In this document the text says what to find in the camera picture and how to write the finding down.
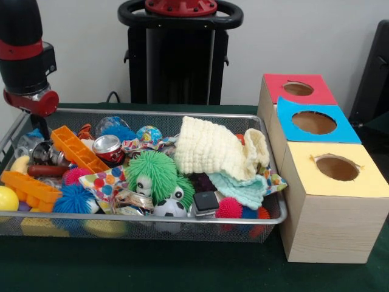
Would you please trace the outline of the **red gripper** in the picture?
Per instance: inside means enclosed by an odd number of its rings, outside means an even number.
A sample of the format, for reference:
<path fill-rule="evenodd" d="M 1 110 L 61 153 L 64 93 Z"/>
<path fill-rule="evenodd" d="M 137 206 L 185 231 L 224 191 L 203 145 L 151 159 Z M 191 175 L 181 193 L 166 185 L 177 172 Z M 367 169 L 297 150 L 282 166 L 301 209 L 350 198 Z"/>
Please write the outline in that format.
<path fill-rule="evenodd" d="M 22 96 L 3 91 L 4 100 L 10 106 L 30 113 L 34 129 L 39 129 L 45 141 L 50 140 L 49 128 L 45 117 L 53 114 L 59 104 L 59 96 L 53 90 L 44 90 L 37 94 Z"/>

